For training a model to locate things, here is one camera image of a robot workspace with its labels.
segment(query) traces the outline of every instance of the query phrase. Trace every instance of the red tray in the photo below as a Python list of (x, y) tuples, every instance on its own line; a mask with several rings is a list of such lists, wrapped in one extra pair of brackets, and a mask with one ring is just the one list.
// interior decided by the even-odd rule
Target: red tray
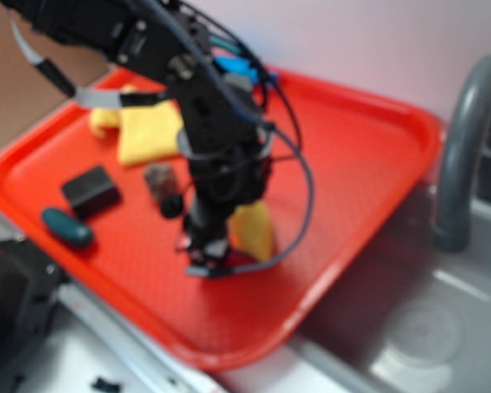
[[(118, 70), (101, 87), (157, 88)], [(207, 280), (188, 277), (175, 254), (179, 220), (161, 218), (141, 166), (115, 159), (116, 136), (94, 138), (75, 104), (38, 125), (0, 155), (0, 211), (75, 278), (180, 359), (205, 370), (246, 364), (279, 346), (339, 277), (428, 168), (440, 124), (398, 102), (281, 72), (304, 130), (304, 154), (316, 181), (316, 210), (304, 242), (273, 269)], [(276, 98), (270, 117), (290, 122)], [(276, 146), (280, 153), (282, 146)], [(187, 181), (184, 159), (172, 160)], [(44, 228), (42, 210), (69, 207), (60, 186), (102, 164), (121, 204), (88, 220), (96, 245), (62, 246)], [(296, 162), (276, 164), (266, 201), (284, 248), (300, 227), (307, 197)]]

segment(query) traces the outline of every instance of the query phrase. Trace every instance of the teal stone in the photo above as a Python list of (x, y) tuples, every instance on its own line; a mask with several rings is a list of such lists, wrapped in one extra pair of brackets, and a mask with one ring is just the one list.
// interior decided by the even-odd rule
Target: teal stone
[(86, 248), (94, 240), (94, 232), (89, 226), (60, 209), (45, 209), (42, 220), (55, 237), (73, 248)]

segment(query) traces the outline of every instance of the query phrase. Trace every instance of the yellow object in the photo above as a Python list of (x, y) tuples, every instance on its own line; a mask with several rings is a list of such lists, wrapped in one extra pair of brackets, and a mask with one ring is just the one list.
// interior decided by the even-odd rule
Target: yellow object
[(111, 109), (93, 109), (89, 116), (89, 128), (97, 138), (106, 137), (106, 129), (120, 127), (120, 112)]
[(273, 256), (274, 234), (271, 215), (264, 201), (238, 206), (229, 219), (235, 247), (265, 262)]
[[(134, 91), (131, 86), (125, 92)], [(106, 136), (106, 129), (119, 129), (118, 160), (135, 165), (178, 154), (177, 134), (182, 117), (171, 101), (155, 106), (127, 107), (119, 111), (95, 109), (89, 118), (91, 132)]]

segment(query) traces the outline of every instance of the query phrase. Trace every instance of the black eraser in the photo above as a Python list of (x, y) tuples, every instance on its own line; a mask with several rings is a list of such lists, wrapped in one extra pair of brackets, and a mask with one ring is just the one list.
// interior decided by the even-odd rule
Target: black eraser
[(61, 190), (80, 219), (86, 219), (121, 199), (118, 188), (101, 165), (72, 178)]

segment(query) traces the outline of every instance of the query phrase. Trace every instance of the sink basin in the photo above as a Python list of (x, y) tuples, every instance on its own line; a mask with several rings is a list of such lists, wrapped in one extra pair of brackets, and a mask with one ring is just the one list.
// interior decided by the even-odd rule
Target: sink basin
[(432, 191), (414, 190), (299, 334), (376, 391), (491, 392), (491, 206), (474, 202), (470, 247), (444, 254)]

